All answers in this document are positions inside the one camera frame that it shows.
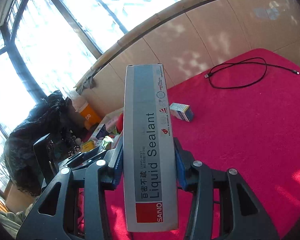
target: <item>red square logo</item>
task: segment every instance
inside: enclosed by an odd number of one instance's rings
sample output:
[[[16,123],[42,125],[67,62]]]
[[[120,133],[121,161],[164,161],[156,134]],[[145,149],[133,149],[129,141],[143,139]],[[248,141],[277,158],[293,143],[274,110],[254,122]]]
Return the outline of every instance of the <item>red square logo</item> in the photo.
[[[163,222],[162,202],[136,203],[137,223]]]

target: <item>orange cup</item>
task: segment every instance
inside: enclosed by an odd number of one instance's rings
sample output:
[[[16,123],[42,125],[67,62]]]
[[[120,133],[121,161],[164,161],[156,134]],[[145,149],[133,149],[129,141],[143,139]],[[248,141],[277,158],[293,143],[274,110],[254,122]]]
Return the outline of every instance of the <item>orange cup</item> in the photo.
[[[79,110],[81,116],[83,116],[91,125],[101,122],[101,118],[96,114],[91,106],[86,102]]]

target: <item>silver screw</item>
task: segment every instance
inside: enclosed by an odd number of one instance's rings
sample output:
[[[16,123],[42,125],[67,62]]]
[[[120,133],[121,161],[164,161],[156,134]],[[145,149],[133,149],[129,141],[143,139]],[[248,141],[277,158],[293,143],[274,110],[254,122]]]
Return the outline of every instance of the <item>silver screw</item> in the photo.
[[[65,167],[61,170],[61,174],[68,174],[70,172],[70,169],[68,167]]]
[[[106,164],[106,161],[105,161],[105,160],[98,160],[98,161],[96,162],[96,164],[97,164],[98,166],[103,166],[103,165]]]
[[[232,174],[232,175],[237,175],[238,171],[234,168],[231,168],[231,169],[229,169],[229,173]]]
[[[194,161],[193,165],[196,167],[201,167],[202,166],[202,162],[201,161]]]

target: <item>pink carpet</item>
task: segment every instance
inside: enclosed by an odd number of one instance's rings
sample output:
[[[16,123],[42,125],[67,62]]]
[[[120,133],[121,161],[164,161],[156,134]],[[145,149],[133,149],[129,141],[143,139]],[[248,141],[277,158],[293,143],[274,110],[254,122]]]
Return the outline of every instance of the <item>pink carpet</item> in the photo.
[[[268,63],[300,67],[265,49],[255,49],[229,62],[263,57]],[[258,79],[261,65],[223,70],[211,80],[237,86]],[[243,89],[213,89],[201,73],[168,90],[169,102],[188,104],[194,119],[171,117],[173,136],[210,168],[236,168],[250,185],[283,237],[300,216],[300,75],[268,67],[259,83]],[[126,231],[123,183],[106,192],[113,239],[183,239],[191,194],[178,190],[179,229],[163,233]],[[213,236],[218,236],[214,227]]]

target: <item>black device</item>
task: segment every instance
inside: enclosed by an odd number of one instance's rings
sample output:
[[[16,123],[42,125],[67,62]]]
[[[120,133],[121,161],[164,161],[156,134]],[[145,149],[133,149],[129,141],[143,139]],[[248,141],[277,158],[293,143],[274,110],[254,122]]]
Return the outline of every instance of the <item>black device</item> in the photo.
[[[77,232],[76,208],[76,192],[81,187],[85,193],[84,239],[111,239],[104,192],[115,190],[120,182],[123,152],[122,138],[119,140],[115,149],[66,159],[26,217],[17,240],[82,239]],[[179,185],[193,194],[184,239],[211,239],[214,188],[220,193],[217,240],[279,239],[269,215],[236,169],[210,169],[183,150],[178,139],[174,142]],[[47,150],[46,145],[41,146],[42,151]]]

